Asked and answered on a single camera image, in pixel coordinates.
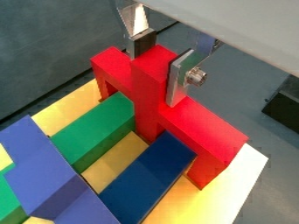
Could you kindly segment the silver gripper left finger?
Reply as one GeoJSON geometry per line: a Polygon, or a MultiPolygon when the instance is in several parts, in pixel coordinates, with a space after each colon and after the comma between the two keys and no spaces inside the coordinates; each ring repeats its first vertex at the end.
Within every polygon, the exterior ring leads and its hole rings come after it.
{"type": "Polygon", "coordinates": [[[139,57],[154,46],[156,30],[148,25],[146,8],[135,0],[115,0],[116,11],[126,27],[126,51],[131,59],[139,57]]]}

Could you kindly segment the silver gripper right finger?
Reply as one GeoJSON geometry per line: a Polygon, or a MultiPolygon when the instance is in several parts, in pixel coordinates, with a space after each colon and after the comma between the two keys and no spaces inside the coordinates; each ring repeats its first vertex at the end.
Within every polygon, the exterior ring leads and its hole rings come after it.
{"type": "Polygon", "coordinates": [[[168,81],[166,103],[174,108],[187,96],[188,86],[199,87],[207,80],[207,73],[202,70],[202,62],[211,56],[218,40],[208,34],[195,34],[195,47],[187,49],[168,63],[168,81]]]}

